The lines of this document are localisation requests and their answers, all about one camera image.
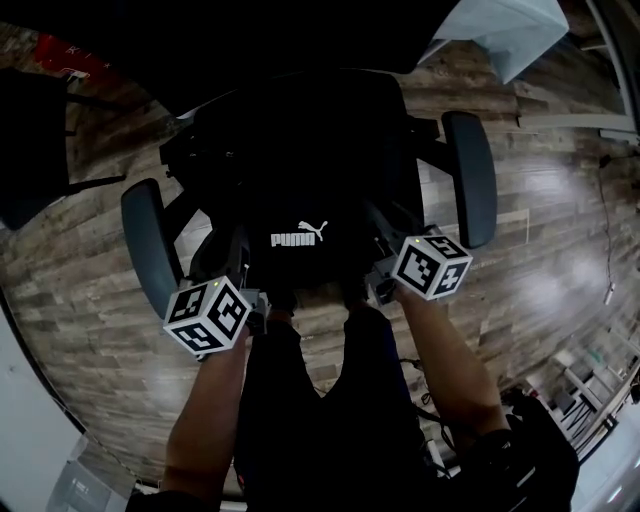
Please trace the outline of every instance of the wire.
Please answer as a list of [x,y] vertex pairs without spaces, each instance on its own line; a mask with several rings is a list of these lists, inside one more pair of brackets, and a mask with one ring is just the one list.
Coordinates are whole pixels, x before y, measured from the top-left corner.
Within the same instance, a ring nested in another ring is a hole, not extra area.
[[602,188],[602,167],[598,169],[598,188],[600,189],[600,199],[602,200],[602,206],[604,208],[604,214],[607,219],[607,225],[604,232],[609,240],[609,248],[607,251],[607,280],[609,281],[609,289],[613,286],[613,280],[611,279],[611,255],[613,252],[613,242],[611,241],[611,221],[609,219],[609,209],[607,208],[607,201],[604,198],[604,190]]

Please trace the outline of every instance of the black and white cube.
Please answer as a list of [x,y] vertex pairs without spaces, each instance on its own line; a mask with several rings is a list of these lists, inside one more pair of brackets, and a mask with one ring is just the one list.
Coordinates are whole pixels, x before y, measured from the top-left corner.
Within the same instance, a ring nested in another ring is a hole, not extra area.
[[407,237],[392,277],[426,300],[455,293],[473,257],[444,235]]
[[194,355],[229,350],[250,306],[227,277],[180,290],[171,296],[164,330]]

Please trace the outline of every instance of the black pants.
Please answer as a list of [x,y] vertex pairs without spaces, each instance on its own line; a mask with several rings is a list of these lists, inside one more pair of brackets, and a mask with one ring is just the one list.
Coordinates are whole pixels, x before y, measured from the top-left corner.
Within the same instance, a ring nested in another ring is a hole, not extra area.
[[282,502],[283,489],[314,500],[344,499],[360,485],[406,496],[425,477],[424,436],[389,321],[366,308],[344,329],[342,373],[322,398],[290,325],[269,322],[254,339],[234,462],[250,506]]

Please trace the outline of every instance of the puma logo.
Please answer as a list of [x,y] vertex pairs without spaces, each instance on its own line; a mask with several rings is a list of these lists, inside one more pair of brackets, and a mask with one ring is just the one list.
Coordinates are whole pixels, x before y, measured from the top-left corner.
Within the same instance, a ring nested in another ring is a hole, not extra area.
[[325,226],[329,224],[326,220],[322,223],[322,226],[320,226],[320,229],[316,229],[313,226],[311,226],[310,224],[307,224],[306,222],[301,222],[300,224],[298,224],[298,229],[304,229],[306,231],[313,231],[316,235],[318,235],[318,238],[320,239],[321,242],[324,242],[324,240],[322,239],[322,235],[320,234],[320,232],[325,228]]
[[271,247],[281,246],[281,247],[299,247],[299,246],[309,246],[316,245],[316,235],[320,239],[321,242],[324,241],[322,238],[322,230],[329,224],[326,220],[322,223],[319,229],[314,228],[308,222],[300,222],[298,224],[298,229],[304,229],[305,231],[309,231],[309,233],[276,233],[271,235]]

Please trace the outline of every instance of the forearm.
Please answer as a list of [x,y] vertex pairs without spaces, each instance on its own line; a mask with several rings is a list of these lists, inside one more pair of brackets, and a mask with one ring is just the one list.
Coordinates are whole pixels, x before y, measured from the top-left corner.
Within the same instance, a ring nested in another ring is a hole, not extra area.
[[399,300],[441,417],[480,435],[508,428],[497,385],[442,308],[410,292]]
[[169,437],[163,490],[188,492],[207,503],[219,499],[233,456],[245,334],[232,350],[202,363]]

